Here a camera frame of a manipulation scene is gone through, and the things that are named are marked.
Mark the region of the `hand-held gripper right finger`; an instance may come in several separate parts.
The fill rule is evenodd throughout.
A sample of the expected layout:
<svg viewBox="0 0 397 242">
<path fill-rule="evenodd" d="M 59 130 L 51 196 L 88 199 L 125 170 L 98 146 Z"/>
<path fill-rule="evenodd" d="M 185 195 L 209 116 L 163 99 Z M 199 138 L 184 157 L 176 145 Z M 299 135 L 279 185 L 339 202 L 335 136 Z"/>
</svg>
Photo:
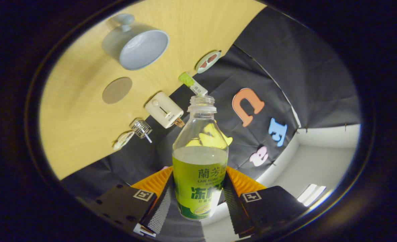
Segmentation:
<svg viewBox="0 0 397 242">
<path fill-rule="evenodd" d="M 231 167 L 226 168 L 223 192 L 240 238 L 279 238 L 308 210 L 284 188 L 267 188 Z"/>
</svg>

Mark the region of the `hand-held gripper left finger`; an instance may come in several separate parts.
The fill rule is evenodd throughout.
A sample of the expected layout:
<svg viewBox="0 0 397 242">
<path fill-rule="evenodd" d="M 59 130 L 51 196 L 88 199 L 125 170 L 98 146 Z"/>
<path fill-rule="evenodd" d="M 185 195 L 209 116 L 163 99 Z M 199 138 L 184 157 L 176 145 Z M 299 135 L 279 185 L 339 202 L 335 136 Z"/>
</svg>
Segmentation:
<svg viewBox="0 0 397 242">
<path fill-rule="evenodd" d="M 118 184 L 89 203 L 98 216 L 126 233 L 155 236 L 162 230 L 173 194 L 173 168 L 131 185 Z"/>
</svg>

